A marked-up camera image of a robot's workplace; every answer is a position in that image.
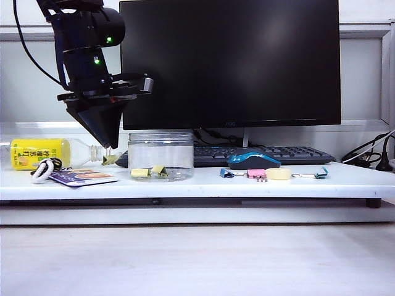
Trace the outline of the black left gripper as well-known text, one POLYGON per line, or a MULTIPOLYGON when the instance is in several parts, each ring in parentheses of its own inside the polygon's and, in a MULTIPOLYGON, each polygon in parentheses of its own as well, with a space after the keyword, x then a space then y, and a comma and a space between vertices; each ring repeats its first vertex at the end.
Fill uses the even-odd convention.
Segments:
POLYGON ((138 75, 121 73, 109 75, 108 80, 100 80, 96 89, 72 90, 58 95, 57 100, 70 106, 78 104, 82 106, 97 105, 86 110, 67 107, 67 111, 100 145, 105 148, 116 149, 119 145, 123 103, 115 102, 135 99, 137 94, 138 75))

